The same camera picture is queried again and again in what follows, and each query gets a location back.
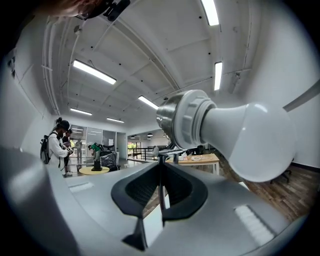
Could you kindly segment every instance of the black backpack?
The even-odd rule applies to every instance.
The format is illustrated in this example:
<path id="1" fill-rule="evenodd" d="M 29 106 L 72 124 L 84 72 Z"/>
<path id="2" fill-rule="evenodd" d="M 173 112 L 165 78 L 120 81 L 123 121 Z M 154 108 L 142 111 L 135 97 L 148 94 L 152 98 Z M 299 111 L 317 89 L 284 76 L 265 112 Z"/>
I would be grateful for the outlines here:
<path id="1" fill-rule="evenodd" d="M 49 164 L 50 161 L 50 157 L 49 157 L 49 136 L 51 134 L 55 134 L 56 138 L 59 140 L 59 136 L 58 133 L 56 132 L 51 132 L 49 135 L 44 135 L 43 139 L 41 140 L 40 144 L 41 144 L 41 149 L 40 149 L 40 158 L 42 160 L 42 162 L 47 165 Z"/>

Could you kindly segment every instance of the ceiling light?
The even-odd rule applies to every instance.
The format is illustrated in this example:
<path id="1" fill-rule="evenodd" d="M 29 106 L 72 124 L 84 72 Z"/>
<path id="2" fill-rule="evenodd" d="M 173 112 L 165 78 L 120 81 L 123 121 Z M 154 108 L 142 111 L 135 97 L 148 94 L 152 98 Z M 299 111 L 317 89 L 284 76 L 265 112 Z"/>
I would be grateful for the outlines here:
<path id="1" fill-rule="evenodd" d="M 222 62 L 218 62 L 214 65 L 215 77 L 214 77 L 214 90 L 220 89 L 221 76 L 222 76 Z"/>
<path id="2" fill-rule="evenodd" d="M 210 26 L 219 25 L 217 9 L 214 0 L 201 0 L 208 24 Z"/>
<path id="3" fill-rule="evenodd" d="M 70 110 L 74 111 L 74 112 L 81 113 L 81 114 L 92 116 L 92 113 L 89 113 L 89 112 L 84 112 L 84 111 L 81 111 L 81 110 L 78 110 L 78 109 L 74 109 L 74 108 L 70 108 Z"/>
<path id="4" fill-rule="evenodd" d="M 119 122 L 119 123 L 124 123 L 124 121 L 116 120 L 116 119 L 112 119 L 112 118 L 107 118 L 107 120 L 114 121 L 114 122 Z"/>
<path id="5" fill-rule="evenodd" d="M 93 67 L 91 67 L 89 65 L 86 65 L 86 64 L 84 64 L 84 63 L 82 63 L 82 62 L 80 62 L 78 60 L 75 60 L 73 62 L 73 66 L 75 68 L 78 68 L 78 69 L 80 69 L 80 70 L 82 70 L 84 72 L 87 72 L 87 73 L 89 73 L 89 74 L 91 74 L 91 75 L 93 75 L 93 76 L 95 76 L 97 78 L 100 78 L 100 79 L 108 82 L 109 84 L 114 85 L 115 82 L 117 81 L 114 78 L 112 78 L 111 76 L 108 76 L 105 73 L 102 73 L 101 71 L 97 70 L 96 68 L 93 68 Z"/>
<path id="6" fill-rule="evenodd" d="M 155 110 L 158 110 L 158 108 L 159 108 L 157 105 L 153 104 L 150 100 L 146 99 L 146 98 L 143 97 L 143 96 L 140 96 L 138 99 L 139 99 L 140 101 L 148 104 L 150 107 L 153 107 Z"/>

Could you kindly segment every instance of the baseboard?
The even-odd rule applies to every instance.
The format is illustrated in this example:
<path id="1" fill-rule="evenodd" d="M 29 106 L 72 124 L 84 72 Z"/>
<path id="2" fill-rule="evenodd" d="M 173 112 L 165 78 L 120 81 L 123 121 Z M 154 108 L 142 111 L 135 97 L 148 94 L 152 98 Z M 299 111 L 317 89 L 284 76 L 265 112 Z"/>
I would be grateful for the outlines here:
<path id="1" fill-rule="evenodd" d="M 291 166 L 295 166 L 295 167 L 299 167 L 299 168 L 302 168 L 302 169 L 306 169 L 306 170 L 309 170 L 309 171 L 312 171 L 312 172 L 320 173 L 320 168 L 318 168 L 318 167 L 304 165 L 304 164 L 297 163 L 297 162 L 291 162 L 290 165 Z"/>

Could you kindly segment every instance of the black railing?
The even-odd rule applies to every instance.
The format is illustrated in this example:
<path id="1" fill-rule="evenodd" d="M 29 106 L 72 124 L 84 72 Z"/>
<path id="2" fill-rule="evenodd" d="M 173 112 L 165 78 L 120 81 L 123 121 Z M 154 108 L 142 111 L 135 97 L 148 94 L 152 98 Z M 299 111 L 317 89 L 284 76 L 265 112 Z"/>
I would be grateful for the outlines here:
<path id="1" fill-rule="evenodd" d="M 153 147 L 128 148 L 128 158 L 137 160 L 157 160 L 153 155 Z"/>

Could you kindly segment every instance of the floor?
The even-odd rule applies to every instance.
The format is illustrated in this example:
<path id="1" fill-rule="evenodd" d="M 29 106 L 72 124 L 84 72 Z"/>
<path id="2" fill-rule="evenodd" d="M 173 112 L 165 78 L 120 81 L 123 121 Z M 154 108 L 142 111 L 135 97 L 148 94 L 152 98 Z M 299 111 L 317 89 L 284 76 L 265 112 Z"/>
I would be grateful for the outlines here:
<path id="1" fill-rule="evenodd" d="M 220 175 L 237 183 L 244 182 L 251 192 L 255 193 L 267 203 L 275 207 L 290 222 L 307 214 L 316 200 L 318 195 L 317 189 L 320 183 L 320 173 L 290 166 L 288 168 L 291 170 L 291 175 L 288 175 L 289 183 L 287 183 L 286 179 L 282 176 L 276 178 L 272 184 L 270 184 L 270 182 L 250 182 L 239 177 L 221 154 L 218 152 L 215 152 L 215 154 L 220 159 Z M 121 169 L 123 169 L 124 164 L 128 164 L 129 167 L 133 167 L 144 163 L 120 159 L 119 164 L 121 165 Z M 199 165 L 192 167 L 200 171 L 212 172 L 211 165 Z M 72 171 L 72 176 L 68 176 L 68 178 L 83 175 L 77 172 L 76 165 L 68 166 L 68 169 Z M 152 212 L 158 204 L 158 190 L 156 189 L 143 211 L 143 217 L 146 217 L 150 212 Z"/>

